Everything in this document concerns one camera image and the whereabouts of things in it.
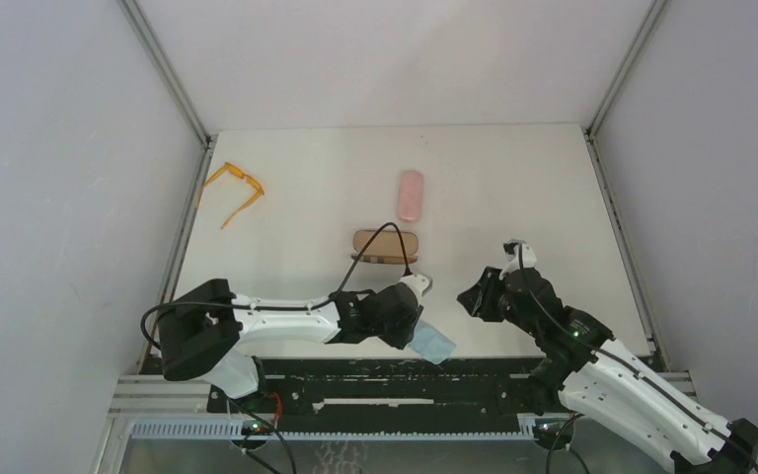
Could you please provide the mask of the light blue cloth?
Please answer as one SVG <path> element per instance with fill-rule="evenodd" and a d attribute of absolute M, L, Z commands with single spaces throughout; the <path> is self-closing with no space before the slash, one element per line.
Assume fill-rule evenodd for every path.
<path fill-rule="evenodd" d="M 422 359 L 439 365 L 451 357 L 456 344 L 435 327 L 420 320 L 415 326 L 408 348 Z"/>

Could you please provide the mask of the brown glasses case red stripe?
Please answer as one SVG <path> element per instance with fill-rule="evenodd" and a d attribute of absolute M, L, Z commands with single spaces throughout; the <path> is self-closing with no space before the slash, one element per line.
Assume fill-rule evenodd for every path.
<path fill-rule="evenodd" d="M 402 265 L 404 255 L 399 241 L 399 236 L 393 228 L 383 230 L 379 236 L 361 254 L 367 241 L 375 233 L 374 229 L 361 229 L 353 234 L 352 246 L 354 252 L 351 258 L 369 264 Z M 403 231 L 402 241 L 406 248 L 406 256 L 410 264 L 417 261 L 418 238 L 415 233 Z"/>

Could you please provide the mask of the pink glasses case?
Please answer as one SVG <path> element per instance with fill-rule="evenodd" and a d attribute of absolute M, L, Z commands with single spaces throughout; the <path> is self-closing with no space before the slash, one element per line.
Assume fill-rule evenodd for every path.
<path fill-rule="evenodd" d="M 398 192 L 397 215 L 402 221 L 419 222 L 422 215 L 424 177 L 415 170 L 401 174 Z"/>

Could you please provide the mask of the orange translucent sunglasses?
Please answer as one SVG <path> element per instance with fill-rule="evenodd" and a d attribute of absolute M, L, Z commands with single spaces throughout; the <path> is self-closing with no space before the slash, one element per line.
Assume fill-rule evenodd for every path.
<path fill-rule="evenodd" d="M 231 162 L 223 162 L 204 179 L 194 201 L 194 208 L 199 210 L 203 201 L 216 202 L 217 198 L 228 198 L 234 207 L 220 225 L 221 230 L 227 230 L 238 215 L 256 204 L 265 194 L 265 188 L 257 178 Z"/>

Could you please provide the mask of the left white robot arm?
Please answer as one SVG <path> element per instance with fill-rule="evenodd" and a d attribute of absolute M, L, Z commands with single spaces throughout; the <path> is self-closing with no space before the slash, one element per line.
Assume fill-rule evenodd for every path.
<path fill-rule="evenodd" d="M 410 274 L 380 291 L 335 291 L 288 301 L 236 294 L 226 279 L 211 279 L 153 309 L 162 374 L 172 382 L 204 380 L 238 399 L 260 391 L 265 378 L 262 362 L 245 354 L 244 345 L 357 345 L 377 338 L 402 350 L 414 337 L 432 286 L 430 277 Z"/>

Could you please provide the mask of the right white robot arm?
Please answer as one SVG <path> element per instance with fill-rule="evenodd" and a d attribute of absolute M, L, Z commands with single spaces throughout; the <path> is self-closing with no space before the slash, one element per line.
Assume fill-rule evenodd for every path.
<path fill-rule="evenodd" d="M 487 267 L 457 300 L 472 317 L 518 327 L 543 352 L 522 396 L 534 413 L 584 415 L 669 473 L 758 472 L 753 423 L 729 421 L 685 395 L 598 319 L 564 304 L 538 271 Z"/>

